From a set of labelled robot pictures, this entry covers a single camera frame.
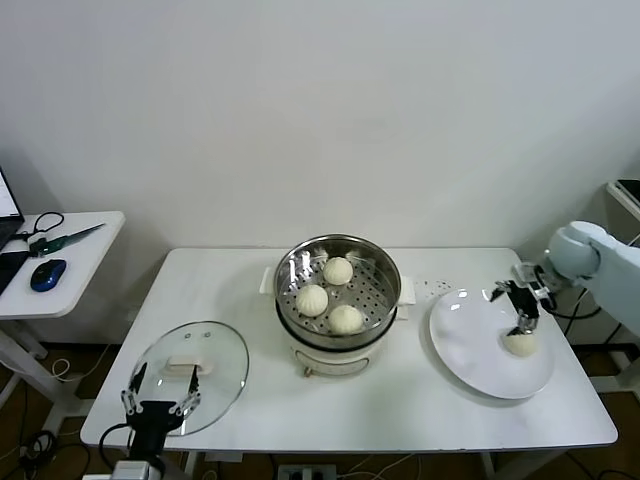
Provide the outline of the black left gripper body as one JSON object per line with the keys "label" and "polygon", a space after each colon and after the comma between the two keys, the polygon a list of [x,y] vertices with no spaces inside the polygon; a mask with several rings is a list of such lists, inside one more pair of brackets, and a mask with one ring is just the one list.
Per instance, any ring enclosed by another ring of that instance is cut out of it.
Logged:
{"label": "black left gripper body", "polygon": [[142,401],[127,415],[127,425],[134,433],[130,457],[159,456],[168,434],[182,425],[182,413],[173,401]]}

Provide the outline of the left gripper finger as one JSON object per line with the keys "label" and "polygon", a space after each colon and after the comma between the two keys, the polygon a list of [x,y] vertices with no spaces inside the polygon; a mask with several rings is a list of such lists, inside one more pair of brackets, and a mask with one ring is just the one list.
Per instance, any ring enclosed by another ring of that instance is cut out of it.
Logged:
{"label": "left gripper finger", "polygon": [[147,363],[144,362],[134,371],[126,389],[121,391],[121,402],[126,416],[133,416],[142,412],[142,405],[139,402],[138,394],[145,377]]}
{"label": "left gripper finger", "polygon": [[194,369],[190,377],[187,395],[170,407],[169,413],[172,415],[189,415],[200,404],[200,401],[198,370]]}

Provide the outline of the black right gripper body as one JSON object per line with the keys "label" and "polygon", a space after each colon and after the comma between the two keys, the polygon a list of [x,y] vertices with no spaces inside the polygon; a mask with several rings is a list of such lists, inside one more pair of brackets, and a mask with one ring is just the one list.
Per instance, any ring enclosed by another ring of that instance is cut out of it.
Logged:
{"label": "black right gripper body", "polygon": [[519,287],[515,282],[507,283],[507,295],[519,315],[538,318],[538,301],[528,288]]}

